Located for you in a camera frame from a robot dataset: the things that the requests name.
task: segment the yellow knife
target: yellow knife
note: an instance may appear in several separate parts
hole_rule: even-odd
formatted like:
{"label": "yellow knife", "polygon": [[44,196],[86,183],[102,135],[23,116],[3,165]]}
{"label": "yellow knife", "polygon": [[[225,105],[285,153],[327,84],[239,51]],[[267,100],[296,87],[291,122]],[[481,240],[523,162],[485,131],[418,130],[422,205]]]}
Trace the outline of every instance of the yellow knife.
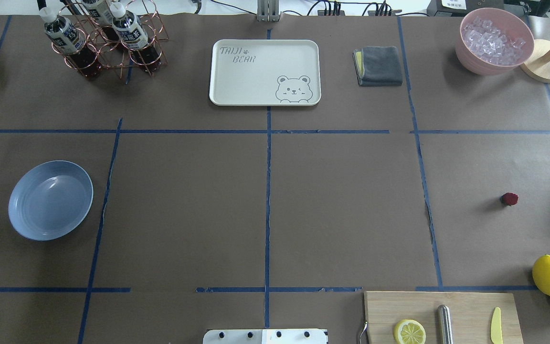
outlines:
{"label": "yellow knife", "polygon": [[491,342],[493,344],[502,344],[502,318],[500,316],[500,307],[494,309],[494,315],[491,316]]}

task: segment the lemon slice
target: lemon slice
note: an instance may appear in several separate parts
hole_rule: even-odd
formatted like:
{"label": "lemon slice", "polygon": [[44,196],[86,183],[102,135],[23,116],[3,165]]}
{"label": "lemon slice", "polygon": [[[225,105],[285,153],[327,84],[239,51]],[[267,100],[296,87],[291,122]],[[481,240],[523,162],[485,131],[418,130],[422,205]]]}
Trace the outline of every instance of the lemon slice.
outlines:
{"label": "lemon slice", "polygon": [[398,344],[424,344],[426,331],[415,320],[400,320],[393,329],[393,337]]}

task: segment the white bottle cap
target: white bottle cap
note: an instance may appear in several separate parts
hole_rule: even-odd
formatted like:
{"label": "white bottle cap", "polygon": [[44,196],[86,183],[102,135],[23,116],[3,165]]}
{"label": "white bottle cap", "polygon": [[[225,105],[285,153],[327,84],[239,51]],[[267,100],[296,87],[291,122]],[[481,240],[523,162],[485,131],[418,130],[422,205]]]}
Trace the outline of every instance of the white bottle cap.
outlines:
{"label": "white bottle cap", "polygon": [[109,6],[109,10],[112,11],[112,14],[116,18],[122,18],[124,17],[127,10],[124,9],[124,5],[120,4],[120,2],[112,2],[112,4]]}
{"label": "white bottle cap", "polygon": [[40,10],[40,17],[44,22],[54,22],[56,20],[57,12],[50,7],[44,7]]}

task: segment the ice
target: ice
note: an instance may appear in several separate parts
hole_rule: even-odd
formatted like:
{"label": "ice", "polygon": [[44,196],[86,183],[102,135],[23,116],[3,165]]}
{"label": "ice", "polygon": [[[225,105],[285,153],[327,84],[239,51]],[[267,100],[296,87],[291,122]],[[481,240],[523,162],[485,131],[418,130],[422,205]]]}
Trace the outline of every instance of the ice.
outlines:
{"label": "ice", "polygon": [[462,37],[473,54],[494,65],[515,65],[526,44],[521,37],[507,37],[491,20],[480,17],[463,28]]}

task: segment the blue plate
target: blue plate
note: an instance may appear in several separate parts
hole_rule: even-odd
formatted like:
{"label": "blue plate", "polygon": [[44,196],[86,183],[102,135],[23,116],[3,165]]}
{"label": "blue plate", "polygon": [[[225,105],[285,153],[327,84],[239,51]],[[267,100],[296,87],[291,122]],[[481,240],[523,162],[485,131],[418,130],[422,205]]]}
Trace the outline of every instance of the blue plate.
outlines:
{"label": "blue plate", "polygon": [[52,240],[74,230],[92,204],[92,181],[70,161],[49,161],[27,172],[11,192],[14,229],[33,240]]}

